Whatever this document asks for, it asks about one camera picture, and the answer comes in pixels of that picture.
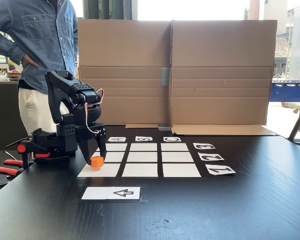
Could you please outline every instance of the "white card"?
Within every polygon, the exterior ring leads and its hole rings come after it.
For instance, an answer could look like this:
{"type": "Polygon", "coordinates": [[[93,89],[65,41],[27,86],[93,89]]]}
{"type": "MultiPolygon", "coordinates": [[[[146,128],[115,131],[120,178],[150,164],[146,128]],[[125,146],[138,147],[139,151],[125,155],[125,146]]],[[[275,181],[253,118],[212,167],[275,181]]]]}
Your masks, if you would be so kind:
{"type": "Polygon", "coordinates": [[[130,151],[157,151],[156,143],[131,143],[130,151]]]}
{"type": "Polygon", "coordinates": [[[187,144],[185,143],[161,143],[162,151],[173,151],[173,152],[188,152],[187,144]]]}
{"type": "Polygon", "coordinates": [[[193,163],[194,160],[188,151],[163,151],[162,162],[166,163],[193,163]]]}
{"type": "Polygon", "coordinates": [[[224,175],[224,174],[235,174],[236,172],[229,166],[224,165],[205,165],[209,173],[212,175],[224,175]]]}
{"type": "Polygon", "coordinates": [[[120,163],[104,164],[102,167],[93,168],[86,164],[78,175],[78,178],[115,177],[120,163]]]}
{"type": "Polygon", "coordinates": [[[199,178],[201,177],[194,163],[163,163],[165,178],[199,178]]]}
{"type": "Polygon", "coordinates": [[[107,152],[124,152],[127,148],[127,143],[106,143],[105,144],[107,152]]]}
{"type": "Polygon", "coordinates": [[[152,137],[151,136],[136,136],[135,137],[135,141],[136,142],[148,142],[148,141],[152,141],[152,137]]]}
{"type": "Polygon", "coordinates": [[[127,162],[157,162],[158,154],[156,151],[131,151],[127,162]]]}
{"type": "Polygon", "coordinates": [[[165,142],[181,142],[180,137],[176,137],[176,136],[165,136],[163,138],[163,141],[165,142]]]}
{"type": "Polygon", "coordinates": [[[199,157],[201,160],[203,161],[220,161],[220,160],[224,160],[219,154],[208,154],[208,153],[201,153],[198,152],[199,157]]]}
{"type": "Polygon", "coordinates": [[[126,163],[122,177],[158,177],[157,163],[126,163]]]}
{"type": "MultiPolygon", "coordinates": [[[[105,160],[104,162],[105,163],[108,163],[108,162],[122,162],[122,159],[124,158],[124,154],[125,152],[124,151],[109,151],[106,153],[106,156],[105,156],[105,160]]],[[[100,156],[100,152],[99,151],[96,151],[92,157],[95,157],[95,156],[100,156]]]]}
{"type": "Polygon", "coordinates": [[[212,144],[209,144],[209,143],[194,143],[193,145],[196,149],[199,149],[199,150],[215,149],[215,147],[212,144]]]}
{"type": "Polygon", "coordinates": [[[82,200],[124,200],[140,199],[139,186],[107,186],[107,187],[87,187],[82,200]]]}
{"type": "Polygon", "coordinates": [[[112,136],[108,139],[108,142],[125,142],[126,139],[124,136],[112,136]]]}

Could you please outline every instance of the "white pants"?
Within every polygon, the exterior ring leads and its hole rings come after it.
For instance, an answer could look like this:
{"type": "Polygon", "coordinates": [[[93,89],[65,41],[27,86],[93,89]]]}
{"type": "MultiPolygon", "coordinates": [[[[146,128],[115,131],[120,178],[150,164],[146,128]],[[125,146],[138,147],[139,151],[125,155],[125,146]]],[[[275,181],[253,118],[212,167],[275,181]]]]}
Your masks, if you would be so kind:
{"type": "MultiPolygon", "coordinates": [[[[18,98],[21,120],[28,135],[39,128],[49,133],[57,130],[51,116],[48,95],[37,90],[19,88],[18,98]]],[[[69,113],[63,102],[60,112],[61,114],[69,113]]]]}

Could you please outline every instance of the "person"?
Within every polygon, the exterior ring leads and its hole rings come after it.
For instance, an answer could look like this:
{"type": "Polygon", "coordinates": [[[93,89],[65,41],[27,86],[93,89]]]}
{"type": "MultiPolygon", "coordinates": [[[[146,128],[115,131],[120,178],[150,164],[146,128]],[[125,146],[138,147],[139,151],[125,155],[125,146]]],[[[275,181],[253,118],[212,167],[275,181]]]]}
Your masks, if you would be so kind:
{"type": "MultiPolygon", "coordinates": [[[[42,128],[55,132],[48,104],[47,71],[75,75],[78,56],[78,19],[70,0],[0,0],[0,55],[22,64],[18,104],[30,135],[42,128]]],[[[64,104],[61,114],[68,112],[64,104]]]]}

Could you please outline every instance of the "blue shirt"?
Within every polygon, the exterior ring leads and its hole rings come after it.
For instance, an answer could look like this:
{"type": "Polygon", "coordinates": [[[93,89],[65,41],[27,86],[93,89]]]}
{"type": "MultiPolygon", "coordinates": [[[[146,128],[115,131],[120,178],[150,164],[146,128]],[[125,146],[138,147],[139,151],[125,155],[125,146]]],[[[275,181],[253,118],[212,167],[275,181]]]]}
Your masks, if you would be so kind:
{"type": "Polygon", "coordinates": [[[0,0],[0,55],[20,64],[25,54],[38,63],[28,64],[20,78],[47,94],[47,71],[75,74],[78,56],[78,19],[70,0],[58,0],[57,11],[48,0],[0,0]]]}

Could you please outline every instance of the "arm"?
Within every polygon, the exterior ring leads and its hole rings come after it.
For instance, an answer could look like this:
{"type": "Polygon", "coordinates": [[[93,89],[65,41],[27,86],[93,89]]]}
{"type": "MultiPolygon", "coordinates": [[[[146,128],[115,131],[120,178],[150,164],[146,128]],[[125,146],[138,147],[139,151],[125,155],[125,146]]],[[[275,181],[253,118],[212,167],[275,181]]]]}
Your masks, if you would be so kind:
{"type": "Polygon", "coordinates": [[[76,12],[73,10],[73,49],[74,49],[74,57],[75,61],[77,61],[78,57],[78,18],[76,16],[76,12]]]}
{"type": "MultiPolygon", "coordinates": [[[[0,31],[6,32],[12,26],[12,15],[6,0],[0,0],[0,31]]],[[[20,64],[25,52],[13,41],[0,34],[0,55],[20,64]]]]}

